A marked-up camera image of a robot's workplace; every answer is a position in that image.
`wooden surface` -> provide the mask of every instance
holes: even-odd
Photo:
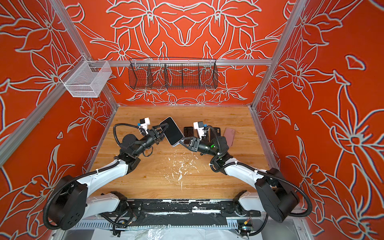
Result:
[[[182,132],[193,122],[203,121],[220,127],[222,135],[226,127],[236,130],[229,153],[239,161],[252,167],[269,169],[262,146],[257,136],[248,107],[119,107],[112,126],[100,148],[92,170],[101,168],[118,155],[119,146],[113,138],[116,123],[137,124],[141,118],[149,117],[150,126],[158,125],[171,116]],[[119,126],[120,141],[129,133],[142,137],[136,128]],[[119,191],[134,199],[232,199],[242,190],[255,191],[237,178],[215,173],[209,167],[211,156],[201,156],[182,145],[172,147],[166,139],[154,145],[149,157],[140,155],[138,167],[128,175],[120,177],[96,191],[93,196],[110,191]]]

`orange wallpaper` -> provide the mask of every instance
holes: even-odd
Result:
[[[181,56],[271,58],[293,0],[86,1],[63,0],[96,60]],[[127,69],[108,86],[121,105],[248,104],[265,66],[219,68],[213,90],[133,90]]]
[[[80,54],[47,0],[0,1],[0,144]]]
[[[0,144],[79,57],[46,0],[0,0]],[[66,92],[0,168],[0,239],[48,239],[42,208],[64,174],[85,172],[112,113],[104,94]]]
[[[384,235],[383,11],[310,0],[257,106],[281,171],[312,198],[316,239]]]
[[[111,114],[103,93],[73,98],[65,92],[51,108],[1,167],[1,240],[48,239],[47,197],[63,176],[85,173]]]

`black phone case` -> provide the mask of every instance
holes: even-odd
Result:
[[[216,135],[217,136],[221,136],[221,129],[219,127],[214,127],[215,131],[216,131]],[[210,129],[209,131],[209,141],[211,141],[213,138],[215,137],[212,129]]]
[[[193,127],[184,127],[184,137],[193,137],[194,129]],[[189,144],[190,140],[184,140],[184,144]]]

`white wire basket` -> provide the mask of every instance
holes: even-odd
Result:
[[[79,61],[79,67],[66,80],[61,80],[73,97],[97,98],[112,74],[108,61],[101,68],[92,68],[87,61]]]

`smartphone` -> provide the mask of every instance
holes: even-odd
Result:
[[[229,147],[231,147],[233,144],[233,138],[235,137],[235,132],[236,132],[235,129],[232,129],[229,127],[226,127],[224,130],[223,136],[225,137],[225,139],[227,141],[227,145]]]
[[[194,129],[193,127],[184,127],[184,137],[193,137]],[[184,144],[189,144],[191,140],[184,140]]]
[[[166,136],[169,144],[174,147],[184,138],[183,133],[176,125],[175,121],[171,117],[167,117],[160,124],[168,123],[168,128],[165,130],[164,135]]]

